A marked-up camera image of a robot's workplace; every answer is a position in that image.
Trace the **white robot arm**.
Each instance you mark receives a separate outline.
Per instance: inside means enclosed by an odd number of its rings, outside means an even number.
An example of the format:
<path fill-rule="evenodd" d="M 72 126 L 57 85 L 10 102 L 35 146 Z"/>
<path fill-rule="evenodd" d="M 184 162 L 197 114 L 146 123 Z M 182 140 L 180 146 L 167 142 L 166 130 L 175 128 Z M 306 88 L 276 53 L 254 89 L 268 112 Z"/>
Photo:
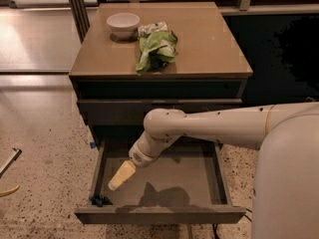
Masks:
<path fill-rule="evenodd" d="M 187 114 L 155 109 L 130 159 L 109 182 L 118 189 L 182 136 L 259 151 L 251 239 L 318 239 L 319 104 L 300 103 Z"/>

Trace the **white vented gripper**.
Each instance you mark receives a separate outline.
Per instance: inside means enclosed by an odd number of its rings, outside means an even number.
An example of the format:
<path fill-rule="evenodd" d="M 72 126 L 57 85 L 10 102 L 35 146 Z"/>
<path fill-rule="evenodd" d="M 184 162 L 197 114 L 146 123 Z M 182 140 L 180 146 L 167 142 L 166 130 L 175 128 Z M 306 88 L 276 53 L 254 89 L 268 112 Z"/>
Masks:
<path fill-rule="evenodd" d="M 136 173 L 136 166 L 147 167 L 160 154 L 178 140 L 178 136 L 154 138 L 144 131 L 129 150 L 130 160 L 126 160 L 110 180 L 108 186 L 115 191 Z"/>

